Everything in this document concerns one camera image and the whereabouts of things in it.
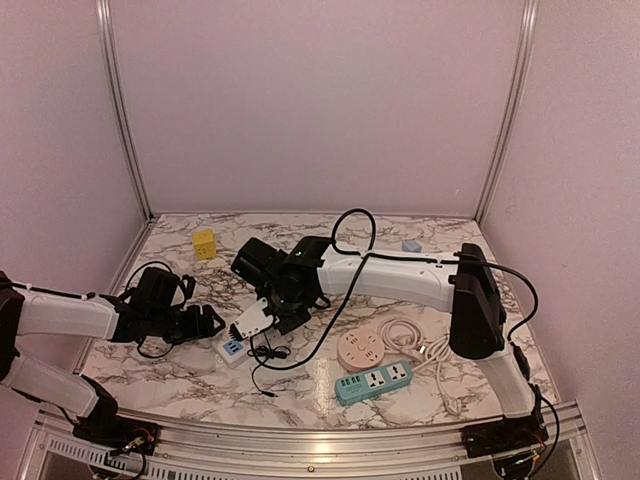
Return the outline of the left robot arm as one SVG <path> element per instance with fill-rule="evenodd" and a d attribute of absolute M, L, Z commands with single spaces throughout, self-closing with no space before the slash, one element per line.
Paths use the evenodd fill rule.
<path fill-rule="evenodd" d="M 90 378 L 71 374 L 17 348 L 28 335 L 89 337 L 142 345 L 148 338 L 169 347 L 213 338 L 225 327 L 210 305 L 192 305 L 196 280 L 159 262 L 143 265 L 136 285 L 120 295 L 72 294 L 1 278 L 1 384 L 34 401 L 53 404 L 86 423 L 106 445 L 125 438 L 117 401 Z"/>

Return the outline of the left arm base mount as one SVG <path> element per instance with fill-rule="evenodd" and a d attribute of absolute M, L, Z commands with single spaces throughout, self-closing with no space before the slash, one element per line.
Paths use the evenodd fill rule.
<path fill-rule="evenodd" d="M 117 401 L 99 384 L 87 381 L 97 394 L 97 403 L 86 416 L 77 415 L 73 436 L 109 447 L 116 455 L 133 450 L 152 455 L 159 425 L 119 415 Z"/>

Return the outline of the aluminium frame post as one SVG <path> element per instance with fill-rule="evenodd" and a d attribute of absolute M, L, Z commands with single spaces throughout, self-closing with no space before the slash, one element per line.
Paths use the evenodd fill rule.
<path fill-rule="evenodd" d="M 97 0 L 96 14 L 107 82 L 114 110 L 116 129 L 122 145 L 125 164 L 131 180 L 134 197 L 143 221 L 148 224 L 154 219 L 154 213 L 144 184 L 142 170 L 128 118 L 125 94 L 117 58 L 117 46 L 112 21 L 111 2 L 108 0 Z"/>
<path fill-rule="evenodd" d="M 497 190 L 501 171 L 507 158 L 510 139 L 518 109 L 524 96 L 527 76 L 533 56 L 539 5 L 540 2 L 538 0 L 526 0 L 523 2 L 515 60 L 509 82 L 506 104 L 492 150 L 487 174 L 474 213 L 474 221 L 478 225 L 481 225 L 488 215 L 491 202 Z"/>

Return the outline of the pink round power socket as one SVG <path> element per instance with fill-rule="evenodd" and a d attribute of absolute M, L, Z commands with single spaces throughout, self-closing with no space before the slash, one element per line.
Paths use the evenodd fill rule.
<path fill-rule="evenodd" d="M 362 372 L 381 364 L 385 355 L 382 338 L 368 328 L 344 333 L 337 342 L 337 359 L 348 372 Z"/>

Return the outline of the left aluminium frame post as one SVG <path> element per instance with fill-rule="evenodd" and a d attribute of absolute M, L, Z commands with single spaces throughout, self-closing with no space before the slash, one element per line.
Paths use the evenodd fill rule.
<path fill-rule="evenodd" d="M 117 46 L 112 21 L 111 2 L 108 0 L 97 0 L 96 14 L 107 82 L 114 110 L 116 129 L 122 145 L 125 164 L 131 180 L 134 197 L 143 221 L 148 224 L 154 219 L 154 213 L 144 184 L 142 170 L 128 118 L 125 94 L 117 58 Z"/>

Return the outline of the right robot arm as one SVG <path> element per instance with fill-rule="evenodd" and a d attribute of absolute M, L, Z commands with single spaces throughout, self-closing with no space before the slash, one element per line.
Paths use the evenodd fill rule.
<path fill-rule="evenodd" d="M 326 308 L 331 295 L 381 297 L 449 314 L 450 348 L 476 362 L 501 406 L 505 419 L 496 425 L 496 440 L 515 448 L 533 433 L 532 416 L 542 398 L 513 342 L 515 330 L 506 325 L 493 276 L 494 271 L 514 271 L 489 262 L 478 245 L 464 243 L 456 252 L 430 257 L 348 246 L 335 234 L 306 236 L 290 252 L 251 238 L 231 269 L 257 294 L 229 328 L 237 341 L 270 328 L 288 333 L 309 320 L 311 309 Z"/>

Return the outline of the teal power strip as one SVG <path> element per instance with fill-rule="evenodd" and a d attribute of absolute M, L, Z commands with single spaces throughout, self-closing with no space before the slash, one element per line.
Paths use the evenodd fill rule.
<path fill-rule="evenodd" d="M 413 379 L 409 364 L 402 360 L 350 374 L 335 382 L 338 403 L 349 406 L 408 386 Z"/>

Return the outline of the aluminium front rail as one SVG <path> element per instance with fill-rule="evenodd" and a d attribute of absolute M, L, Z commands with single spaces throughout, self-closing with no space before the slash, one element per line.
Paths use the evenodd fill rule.
<path fill-rule="evenodd" d="M 560 437 L 554 452 L 554 417 L 545 408 L 550 438 L 543 459 L 549 460 L 532 479 L 604 479 L 577 402 L 554 407 Z M 470 458 L 462 429 L 486 419 L 440 425 L 383 429 L 310 430 L 225 425 L 145 414 L 123 409 L 136 420 L 159 425 L 157 446 L 146 460 L 141 479 L 499 479 L 493 462 L 524 453 Z M 55 408 L 40 408 L 28 437 L 18 473 L 10 479 L 45 479 L 54 475 L 53 457 L 69 460 L 80 475 L 89 465 L 135 475 L 141 461 L 131 454 L 115 468 L 101 464 L 107 449 L 74 438 L 71 426 Z"/>

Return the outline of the black power adapter with cable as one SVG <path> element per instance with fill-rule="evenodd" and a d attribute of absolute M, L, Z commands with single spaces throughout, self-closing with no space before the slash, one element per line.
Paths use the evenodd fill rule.
<path fill-rule="evenodd" d="M 262 389 L 256 381 L 255 375 L 258 369 L 263 367 L 268 360 L 279 359 L 285 360 L 291 355 L 291 349 L 288 346 L 276 346 L 273 347 L 266 333 L 263 333 L 264 342 L 258 345 L 254 338 L 249 339 L 249 352 L 248 355 L 256 360 L 257 365 L 251 370 L 251 380 L 256 390 L 263 396 L 269 398 L 276 398 L 277 395 L 273 392 Z"/>

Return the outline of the yellow cube power socket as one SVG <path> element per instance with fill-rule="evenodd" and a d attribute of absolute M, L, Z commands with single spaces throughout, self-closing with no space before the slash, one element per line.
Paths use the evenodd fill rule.
<path fill-rule="evenodd" d="M 211 260 L 217 257 L 215 236 L 211 229 L 194 232 L 192 241 L 198 261 Z"/>

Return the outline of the white multicolour power strip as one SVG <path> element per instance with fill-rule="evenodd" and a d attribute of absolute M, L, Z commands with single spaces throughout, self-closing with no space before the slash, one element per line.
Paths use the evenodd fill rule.
<path fill-rule="evenodd" d="M 214 340 L 214 364 L 217 369 L 236 369 L 249 359 L 249 348 L 245 342 L 239 342 L 228 337 Z"/>

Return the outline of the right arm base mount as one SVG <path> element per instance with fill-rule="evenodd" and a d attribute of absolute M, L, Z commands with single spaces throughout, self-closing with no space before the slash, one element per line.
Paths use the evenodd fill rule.
<path fill-rule="evenodd" d="M 502 417 L 500 420 L 466 426 L 461 430 L 461 441 L 469 458 L 502 454 L 543 444 L 548 438 L 544 420 L 536 413 L 518 418 Z"/>

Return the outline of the light blue USB charger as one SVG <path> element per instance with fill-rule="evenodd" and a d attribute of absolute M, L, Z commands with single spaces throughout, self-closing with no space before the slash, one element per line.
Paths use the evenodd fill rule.
<path fill-rule="evenodd" d="M 404 252 L 421 253 L 422 246 L 414 239 L 406 239 L 402 241 L 401 248 Z"/>

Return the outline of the right aluminium frame post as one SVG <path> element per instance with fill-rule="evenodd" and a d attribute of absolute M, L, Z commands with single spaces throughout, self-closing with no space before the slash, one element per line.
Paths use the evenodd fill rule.
<path fill-rule="evenodd" d="M 538 0 L 526 0 L 523 2 L 515 60 L 509 82 L 506 104 L 492 150 L 487 174 L 474 213 L 474 221 L 478 225 L 481 225 L 488 215 L 491 202 L 497 190 L 501 171 L 507 158 L 510 139 L 518 109 L 524 96 L 527 76 L 533 56 L 539 5 L 540 2 Z"/>

